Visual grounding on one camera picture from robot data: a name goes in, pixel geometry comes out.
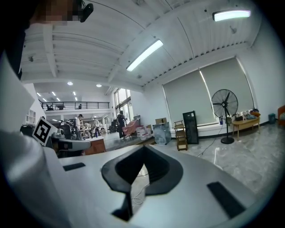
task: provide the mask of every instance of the ceiling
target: ceiling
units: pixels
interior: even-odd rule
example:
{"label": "ceiling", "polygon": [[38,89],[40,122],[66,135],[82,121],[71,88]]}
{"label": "ceiling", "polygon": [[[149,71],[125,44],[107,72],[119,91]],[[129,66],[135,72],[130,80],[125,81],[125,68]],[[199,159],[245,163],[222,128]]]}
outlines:
{"label": "ceiling", "polygon": [[40,93],[41,97],[38,97],[42,102],[42,98],[46,99],[48,102],[57,102],[56,98],[60,101],[74,102],[75,97],[77,101],[81,102],[82,99],[90,96],[92,94],[102,94],[104,96],[108,91],[107,86],[102,86],[98,88],[95,82],[89,81],[73,81],[73,85],[68,85],[65,82],[40,82],[34,83],[36,92]]}
{"label": "ceiling", "polygon": [[[141,91],[149,82],[202,55],[230,46],[251,46],[261,22],[249,0],[85,3],[93,3],[94,12],[84,23],[34,24],[26,31],[23,82],[78,80]],[[252,15],[219,22],[212,19],[213,12],[240,8],[250,9]],[[157,39],[164,45],[132,72],[126,71]]]}

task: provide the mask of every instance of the fan stand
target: fan stand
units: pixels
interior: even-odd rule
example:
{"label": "fan stand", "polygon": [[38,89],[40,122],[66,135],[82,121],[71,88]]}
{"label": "fan stand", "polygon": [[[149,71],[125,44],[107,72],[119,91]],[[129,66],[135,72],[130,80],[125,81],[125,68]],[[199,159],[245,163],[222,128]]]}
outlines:
{"label": "fan stand", "polygon": [[227,113],[226,113],[226,108],[224,107],[224,112],[225,112],[225,117],[226,117],[226,125],[227,125],[227,137],[224,137],[221,139],[221,143],[223,144],[231,144],[235,140],[232,137],[228,136],[228,118],[227,118]]}

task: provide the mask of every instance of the balcony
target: balcony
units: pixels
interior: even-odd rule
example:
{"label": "balcony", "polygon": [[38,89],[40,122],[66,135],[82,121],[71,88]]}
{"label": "balcony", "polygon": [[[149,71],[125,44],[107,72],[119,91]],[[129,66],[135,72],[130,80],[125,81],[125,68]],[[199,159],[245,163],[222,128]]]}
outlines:
{"label": "balcony", "polygon": [[46,115],[106,113],[111,111],[109,102],[39,102]]}

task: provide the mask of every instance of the baseboard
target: baseboard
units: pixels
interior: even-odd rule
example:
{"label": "baseboard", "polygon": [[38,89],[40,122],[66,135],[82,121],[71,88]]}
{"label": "baseboard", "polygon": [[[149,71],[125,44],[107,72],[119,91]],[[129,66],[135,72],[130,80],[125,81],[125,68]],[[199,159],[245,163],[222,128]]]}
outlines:
{"label": "baseboard", "polygon": [[[260,126],[264,126],[266,124],[268,124],[269,121],[266,121],[264,123],[261,123]],[[245,131],[248,131],[248,130],[252,130],[251,127],[249,128],[246,128],[246,129],[242,129],[240,130],[240,132],[245,132]],[[206,135],[206,136],[198,136],[198,139],[203,139],[203,138],[216,138],[216,137],[222,137],[222,136],[227,136],[227,133],[223,133],[223,134],[213,134],[213,135]]]}

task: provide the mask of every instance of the standing fan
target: standing fan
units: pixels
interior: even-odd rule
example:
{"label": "standing fan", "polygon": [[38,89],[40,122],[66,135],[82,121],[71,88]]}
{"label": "standing fan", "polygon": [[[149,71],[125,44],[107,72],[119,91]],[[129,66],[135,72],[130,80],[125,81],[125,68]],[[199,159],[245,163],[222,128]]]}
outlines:
{"label": "standing fan", "polygon": [[230,90],[218,90],[212,97],[212,104],[215,115],[219,118],[225,119],[227,124],[227,137],[222,138],[221,142],[224,144],[233,143],[235,140],[228,136],[227,115],[232,117],[236,114],[239,103],[235,94]]}

